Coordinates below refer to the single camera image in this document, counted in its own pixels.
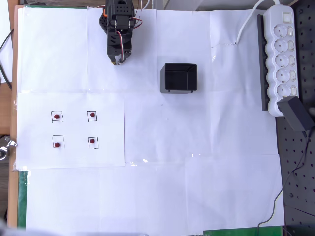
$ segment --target power switch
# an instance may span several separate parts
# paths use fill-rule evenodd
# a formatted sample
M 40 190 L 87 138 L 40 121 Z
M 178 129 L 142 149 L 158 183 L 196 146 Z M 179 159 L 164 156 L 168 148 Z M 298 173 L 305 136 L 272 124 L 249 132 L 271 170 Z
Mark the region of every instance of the power switch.
M 292 13 L 291 12 L 284 12 L 283 13 L 283 23 L 292 23 Z

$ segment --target power strip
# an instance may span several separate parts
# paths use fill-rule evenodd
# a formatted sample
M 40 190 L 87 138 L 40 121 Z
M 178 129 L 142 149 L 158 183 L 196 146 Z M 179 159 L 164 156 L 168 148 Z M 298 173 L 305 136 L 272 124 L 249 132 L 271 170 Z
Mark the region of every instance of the power strip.
M 291 7 L 274 5 L 264 13 L 265 47 L 268 56 L 268 111 L 283 116 L 277 106 L 284 97 L 299 96 L 294 13 Z

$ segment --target pegboard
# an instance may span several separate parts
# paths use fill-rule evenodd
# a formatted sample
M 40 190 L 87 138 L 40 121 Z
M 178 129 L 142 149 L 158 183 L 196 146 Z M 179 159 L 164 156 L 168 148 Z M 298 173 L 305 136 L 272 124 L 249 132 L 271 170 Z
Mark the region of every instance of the pegboard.
M 300 0 L 292 8 L 300 100 L 308 109 L 315 107 L 315 0 Z M 305 153 L 307 138 L 302 132 L 293 131 L 284 117 L 277 117 L 276 124 L 283 184 L 306 154 L 304 166 L 291 174 L 283 189 L 287 229 L 293 236 L 315 235 L 315 132 Z

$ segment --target black container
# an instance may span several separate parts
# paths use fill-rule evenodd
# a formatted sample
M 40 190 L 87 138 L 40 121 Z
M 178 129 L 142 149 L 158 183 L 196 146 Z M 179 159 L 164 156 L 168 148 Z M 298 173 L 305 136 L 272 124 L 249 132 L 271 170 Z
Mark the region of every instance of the black container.
M 197 91 L 197 65 L 166 63 L 160 75 L 161 93 L 190 93 Z

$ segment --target white paper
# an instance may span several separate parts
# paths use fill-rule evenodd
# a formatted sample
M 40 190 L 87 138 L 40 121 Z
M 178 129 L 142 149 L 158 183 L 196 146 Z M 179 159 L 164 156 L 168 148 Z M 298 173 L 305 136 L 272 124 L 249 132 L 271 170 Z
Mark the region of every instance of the white paper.
M 209 101 L 204 93 L 126 95 L 126 163 L 211 155 Z
M 174 236 L 256 227 L 270 216 L 282 187 L 278 155 L 31 170 L 28 181 L 27 229 L 61 234 Z M 274 217 L 263 226 L 283 224 L 281 195 Z
M 212 155 L 278 153 L 275 117 L 261 110 L 260 93 L 211 95 Z
M 240 42 L 234 44 L 250 10 L 211 11 L 210 37 L 213 91 L 259 93 L 260 69 L 256 11 L 246 24 Z
M 121 65 L 113 65 L 107 55 L 107 35 L 99 25 L 101 15 L 102 9 L 88 8 L 89 91 L 157 91 L 156 10 L 142 11 L 143 24 L 133 30 L 132 54 Z
M 87 10 L 23 8 L 19 11 L 21 91 L 86 92 Z
M 217 10 L 210 11 L 210 38 L 211 47 L 217 45 L 232 45 L 235 44 L 238 33 L 252 10 L 227 11 Z M 264 10 L 256 10 L 247 22 L 242 32 L 241 39 L 249 42 L 249 35 L 255 35 L 252 29 L 257 27 L 257 14 L 263 14 Z
M 0 1 L 0 45 L 11 32 L 8 1 Z M 13 63 L 13 49 L 12 39 L 9 37 L 0 51 L 0 63 L 9 81 L 12 81 L 12 63 Z M 0 72 L 1 83 L 5 83 L 4 77 Z
M 197 92 L 212 90 L 209 14 L 157 11 L 158 80 L 165 63 L 192 63 L 197 64 Z
M 20 93 L 17 103 L 18 170 L 124 166 L 121 96 Z M 88 111 L 95 111 L 97 121 L 88 121 Z M 62 112 L 62 119 L 52 121 L 52 112 Z M 58 136 L 57 142 L 65 136 L 64 144 L 54 147 L 53 136 Z M 98 142 L 98 149 L 91 148 L 89 137 Z
M 212 79 L 216 91 L 210 99 L 213 155 L 278 153 L 275 118 L 261 110 L 255 16 L 262 12 L 254 13 L 237 45 L 229 43 L 236 40 L 249 11 L 210 12 Z

